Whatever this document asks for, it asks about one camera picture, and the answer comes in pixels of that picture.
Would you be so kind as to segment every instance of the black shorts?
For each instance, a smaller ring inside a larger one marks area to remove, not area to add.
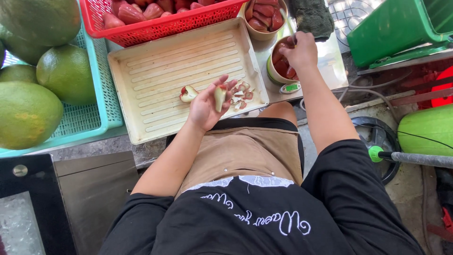
[[[211,130],[223,130],[230,128],[276,128],[288,131],[297,132],[297,127],[290,121],[281,118],[228,118],[217,122],[217,124]],[[173,141],[176,135],[167,137],[167,144],[165,147]],[[304,146],[300,136],[297,137],[297,150],[299,151],[300,168],[302,169],[302,176],[304,176]]]

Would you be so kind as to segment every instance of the red plastic basket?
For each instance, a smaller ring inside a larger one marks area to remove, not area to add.
[[[195,10],[176,13],[118,28],[104,29],[102,14],[111,12],[111,0],[80,0],[87,33],[93,38],[107,38],[123,47],[130,47],[172,34],[235,18],[248,0],[226,0]]]

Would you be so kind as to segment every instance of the metal bolt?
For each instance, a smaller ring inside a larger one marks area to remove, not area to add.
[[[13,168],[13,174],[17,177],[24,177],[28,173],[28,168],[24,165],[17,165]]]

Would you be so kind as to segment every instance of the tiled floor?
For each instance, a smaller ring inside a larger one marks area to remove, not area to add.
[[[346,36],[384,0],[329,0],[341,53],[348,52]]]

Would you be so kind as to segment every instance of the black shirt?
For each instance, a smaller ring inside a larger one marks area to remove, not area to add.
[[[301,187],[231,177],[172,196],[133,194],[100,254],[424,254],[360,140],[325,148]]]

